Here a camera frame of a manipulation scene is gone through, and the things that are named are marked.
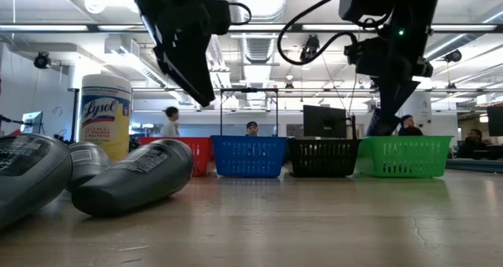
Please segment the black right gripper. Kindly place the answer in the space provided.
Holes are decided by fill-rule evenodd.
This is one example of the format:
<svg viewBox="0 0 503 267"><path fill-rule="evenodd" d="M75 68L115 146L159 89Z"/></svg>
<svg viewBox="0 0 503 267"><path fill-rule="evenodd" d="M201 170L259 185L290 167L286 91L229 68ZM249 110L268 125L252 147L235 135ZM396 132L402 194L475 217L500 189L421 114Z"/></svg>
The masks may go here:
<svg viewBox="0 0 503 267"><path fill-rule="evenodd" d="M373 78L379 91L380 106L373 113L373 136L390 136L400 123L395 114L420 84L413 76L431 77L433 67L424 58L427 35L392 35L388 39L369 38L344 47L348 63L361 75ZM388 82L380 87L379 78L409 80Z"/></svg>

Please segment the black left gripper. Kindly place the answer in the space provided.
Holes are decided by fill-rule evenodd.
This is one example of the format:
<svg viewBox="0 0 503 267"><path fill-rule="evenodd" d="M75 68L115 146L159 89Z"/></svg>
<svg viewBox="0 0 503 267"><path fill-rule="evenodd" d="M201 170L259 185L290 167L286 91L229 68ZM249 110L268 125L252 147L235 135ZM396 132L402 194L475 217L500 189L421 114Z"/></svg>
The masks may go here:
<svg viewBox="0 0 503 267"><path fill-rule="evenodd" d="M201 0L134 0L152 40L160 70L201 106L215 94L207 66L209 13Z"/></svg>

